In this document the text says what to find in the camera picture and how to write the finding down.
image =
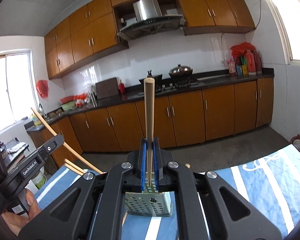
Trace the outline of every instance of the striped tablecloth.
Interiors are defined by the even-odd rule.
[[[274,223],[285,238],[300,220],[300,153],[289,145],[268,156],[243,165],[216,171],[245,199]],[[44,209],[79,176],[61,167],[36,193]],[[122,228],[122,240],[175,240],[177,217],[174,193],[171,217],[128,215]]]

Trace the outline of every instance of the black countertop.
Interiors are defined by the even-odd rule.
[[[257,80],[259,78],[268,78],[268,77],[274,77],[274,70],[271,68],[263,68],[263,74],[260,75],[245,75],[245,76],[232,76],[227,74],[228,71],[212,71],[212,72],[205,72],[205,73],[197,73],[193,76],[198,79],[198,82],[194,85],[181,87],[181,88],[174,88],[171,89],[169,85],[166,85],[166,91],[159,92],[155,94],[155,97],[161,97],[161,96],[168,96],[172,94],[178,94],[178,93],[184,93],[194,90],[200,90],[205,88],[211,88],[211,87],[217,87],[222,85],[229,85],[229,84],[236,84],[241,82],[247,82],[247,81],[253,81]],[[48,124],[52,125],[55,122],[58,122],[65,116],[78,114],[81,112],[87,112],[99,108],[109,107],[109,106],[116,106],[124,103],[139,101],[144,99],[144,93],[143,88],[141,85],[135,86],[134,89],[127,89],[127,92],[122,95],[117,95],[109,98],[104,98],[101,100],[97,100],[96,105],[93,105],[92,103],[89,103],[85,106],[82,106],[80,108],[76,108],[74,110],[62,112],[57,117],[54,117],[47,121]],[[43,130],[43,125],[38,126],[32,126],[28,129],[26,129],[27,132],[33,132],[33,131],[40,131]]]

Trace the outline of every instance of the hand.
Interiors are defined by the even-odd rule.
[[[8,211],[4,212],[1,215],[2,218],[4,219],[4,221],[7,223],[10,230],[16,236],[19,235],[21,229],[27,223],[29,223],[33,218],[36,217],[36,215],[38,215],[41,212],[40,207],[39,207],[36,199],[34,198],[34,195],[28,189],[26,189],[26,200],[27,200],[27,202],[30,206],[29,218],[21,217],[21,216],[18,216],[16,214],[14,214],[14,213],[8,212]]]

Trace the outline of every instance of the range hood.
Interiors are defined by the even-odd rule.
[[[133,3],[137,22],[126,26],[117,33],[124,40],[133,40],[150,34],[176,30],[186,20],[181,14],[162,15],[157,0],[139,0]]]

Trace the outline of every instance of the red bag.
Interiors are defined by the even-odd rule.
[[[47,98],[48,97],[48,81],[47,80],[39,80],[35,87],[37,88],[37,92],[42,98]]]

